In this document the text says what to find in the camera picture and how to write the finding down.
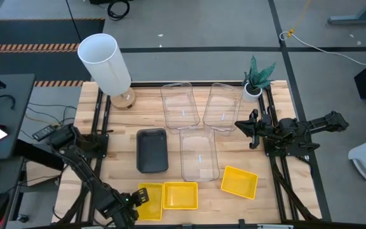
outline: lamp base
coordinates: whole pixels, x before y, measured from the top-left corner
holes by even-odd
[[[111,104],[116,108],[120,110],[126,110],[132,108],[132,106],[135,104],[136,96],[135,91],[132,88],[128,88],[128,90],[117,96],[111,96],[110,98]]]

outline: potted plant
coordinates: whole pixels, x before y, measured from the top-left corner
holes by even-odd
[[[244,86],[244,101],[255,102],[258,99],[258,97],[262,94],[262,89],[271,84],[268,78],[271,76],[275,66],[276,63],[273,63],[271,66],[265,68],[259,73],[257,68],[257,60],[254,56],[252,56],[251,68],[248,74],[244,73],[245,79],[242,82],[242,85]]]

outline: green plant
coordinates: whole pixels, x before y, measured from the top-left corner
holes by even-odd
[[[245,73],[245,79],[242,85],[245,86],[247,83],[249,83],[251,90],[268,86],[269,84],[271,84],[268,78],[271,76],[273,70],[275,69],[275,66],[276,62],[259,73],[257,68],[257,59],[252,56],[251,68],[248,74]]]

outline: white cable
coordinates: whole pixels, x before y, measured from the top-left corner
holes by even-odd
[[[282,41],[286,40],[286,38],[284,38],[284,37],[283,37],[283,35],[284,35],[284,34],[288,34],[288,32],[282,32],[281,34],[279,34],[279,39],[281,39]],[[314,48],[314,49],[316,49],[316,50],[318,50],[318,51],[321,51],[321,52],[323,52],[323,53],[327,53],[327,54],[332,54],[332,55],[342,56],[342,57],[344,57],[344,58],[347,58],[347,59],[349,59],[349,60],[352,60],[353,62],[356,62],[357,64],[361,64],[361,65],[366,66],[366,63],[361,63],[361,62],[359,62],[359,61],[357,61],[357,60],[354,60],[354,59],[352,59],[351,57],[348,57],[348,56],[343,55],[343,54],[341,54],[341,53],[327,52],[327,51],[322,50],[322,49],[319,49],[319,48],[317,48],[317,47],[315,47],[315,46],[313,46],[313,45],[309,45],[309,44],[307,44],[306,42],[304,42],[304,41],[300,40],[297,36],[295,36],[295,34],[292,34],[292,36],[293,36],[294,38],[296,38],[296,40],[298,40],[300,43],[302,43],[302,44],[304,44],[304,45],[306,45],[306,46],[312,47],[312,48]]]

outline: white pot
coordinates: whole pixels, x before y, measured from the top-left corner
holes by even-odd
[[[252,95],[247,92],[247,86],[249,83],[247,83],[244,86],[244,93],[242,93],[242,99],[244,99],[245,102],[256,102],[258,100],[258,97],[262,94],[262,89],[259,89],[259,93],[257,95]]]

